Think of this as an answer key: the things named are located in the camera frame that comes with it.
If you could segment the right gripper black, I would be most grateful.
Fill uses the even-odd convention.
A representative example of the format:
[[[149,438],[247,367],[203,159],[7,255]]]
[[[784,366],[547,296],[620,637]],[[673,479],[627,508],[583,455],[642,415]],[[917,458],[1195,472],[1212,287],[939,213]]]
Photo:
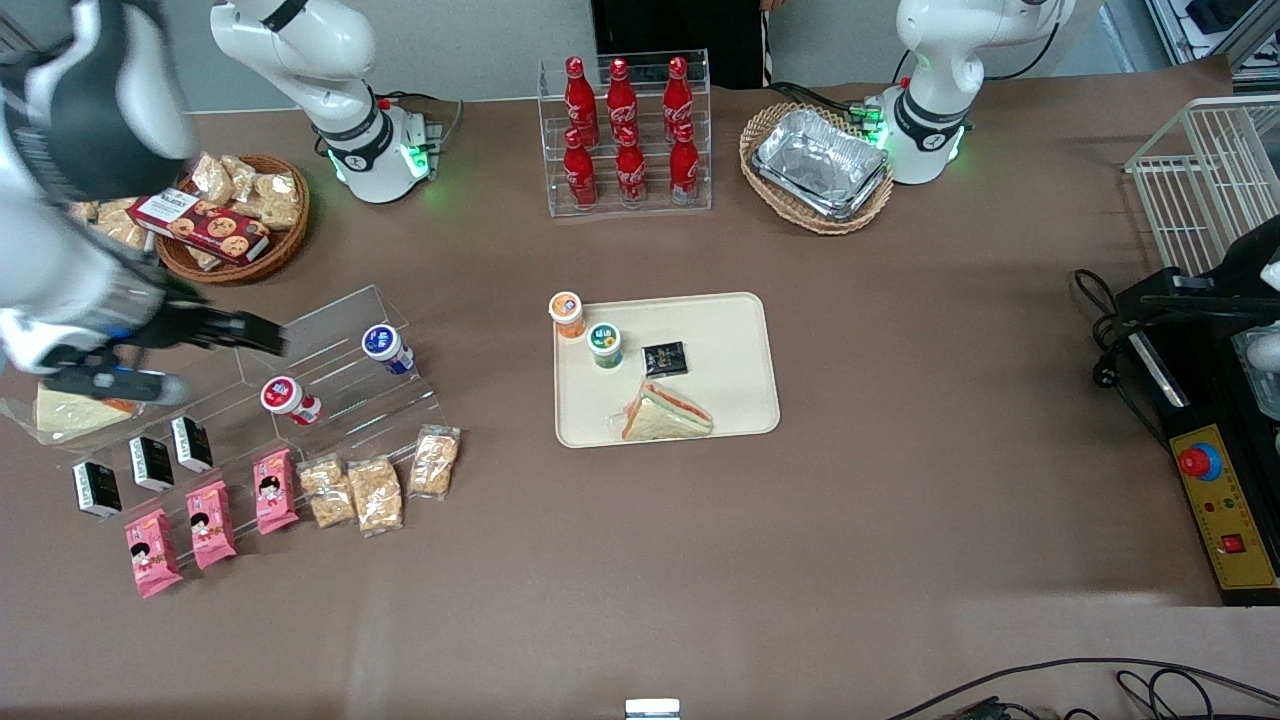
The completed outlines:
[[[132,332],[128,345],[146,350],[220,345],[279,357],[287,341],[276,323],[252,313],[212,309],[204,296],[166,295],[155,315]]]

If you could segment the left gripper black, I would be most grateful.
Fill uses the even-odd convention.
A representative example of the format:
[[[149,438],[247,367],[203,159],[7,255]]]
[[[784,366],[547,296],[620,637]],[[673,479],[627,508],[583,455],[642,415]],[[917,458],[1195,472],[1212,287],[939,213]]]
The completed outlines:
[[[1215,268],[1215,288],[1228,296],[1276,299],[1265,269],[1277,261],[1279,215],[1243,234]]]

